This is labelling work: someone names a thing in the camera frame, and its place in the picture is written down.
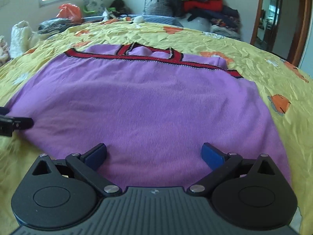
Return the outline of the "orange plastic bag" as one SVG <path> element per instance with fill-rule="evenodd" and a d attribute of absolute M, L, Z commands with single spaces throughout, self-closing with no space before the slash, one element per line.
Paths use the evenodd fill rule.
<path fill-rule="evenodd" d="M 74 4 L 62 4 L 59 7 L 59 13 L 56 15 L 57 18 L 69 19 L 72 23 L 82 22 L 82 13 L 78 6 Z"/>

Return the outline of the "pile of dark clothes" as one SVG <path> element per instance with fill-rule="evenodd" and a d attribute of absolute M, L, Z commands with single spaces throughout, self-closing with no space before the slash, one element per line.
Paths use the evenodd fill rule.
<path fill-rule="evenodd" d="M 240 40 L 240 16 L 238 10 L 224 4 L 223 0 L 169 0 L 175 17 L 188 15 L 187 21 L 196 18 L 210 23 L 210 32 Z"/>

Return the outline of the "wooden door frame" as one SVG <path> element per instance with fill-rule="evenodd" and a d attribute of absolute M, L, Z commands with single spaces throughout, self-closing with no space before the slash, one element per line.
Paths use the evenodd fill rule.
<path fill-rule="evenodd" d="M 257 39 L 259 20 L 264 0 L 258 0 L 255 23 L 250 44 Z M 277 13 L 274 16 L 270 42 L 266 49 L 289 63 L 300 67 L 305 51 L 312 16 L 312 0 L 277 0 Z"/>

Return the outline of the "blue striped blanket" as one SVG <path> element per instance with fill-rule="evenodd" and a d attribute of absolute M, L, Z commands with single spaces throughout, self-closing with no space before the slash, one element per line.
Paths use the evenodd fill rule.
<path fill-rule="evenodd" d="M 173 25 L 176 27 L 183 27 L 183 25 L 176 19 L 170 16 L 159 16 L 159 15 L 141 15 L 145 22 L 149 23 L 161 23 L 167 25 Z"/>

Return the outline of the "floral white pillow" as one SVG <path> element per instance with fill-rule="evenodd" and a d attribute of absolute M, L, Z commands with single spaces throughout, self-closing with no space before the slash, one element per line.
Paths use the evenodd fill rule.
<path fill-rule="evenodd" d="M 103 0 L 83 0 L 83 10 L 87 14 L 102 15 L 105 5 Z"/>

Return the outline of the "purple sweater red collar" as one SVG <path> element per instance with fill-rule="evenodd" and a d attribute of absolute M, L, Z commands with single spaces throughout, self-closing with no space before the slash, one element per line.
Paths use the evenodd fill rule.
<path fill-rule="evenodd" d="M 188 187 L 211 171 L 210 143 L 254 159 L 268 154 L 287 180 L 286 150 L 257 86 L 226 61 L 140 44 L 70 49 L 52 59 L 8 101 L 30 117 L 24 137 L 62 159 L 99 143 L 98 172 L 119 187 Z"/>

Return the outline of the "yellow carrot print bedspread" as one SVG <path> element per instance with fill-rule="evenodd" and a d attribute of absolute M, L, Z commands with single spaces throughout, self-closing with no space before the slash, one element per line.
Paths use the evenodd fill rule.
<path fill-rule="evenodd" d="M 290 63 L 242 41 L 157 23 L 87 23 L 41 41 L 1 67 L 1 105 L 46 63 L 75 47 L 138 42 L 187 54 L 223 58 L 230 69 L 254 81 L 286 149 L 292 188 L 301 213 L 301 234 L 312 234 L 312 79 Z"/>

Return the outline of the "checkered houndstooth bag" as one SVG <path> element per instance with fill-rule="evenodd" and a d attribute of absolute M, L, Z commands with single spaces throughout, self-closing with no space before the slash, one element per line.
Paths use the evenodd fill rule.
<path fill-rule="evenodd" d="M 143 14 L 169 17 L 174 15 L 170 0 L 145 0 Z"/>

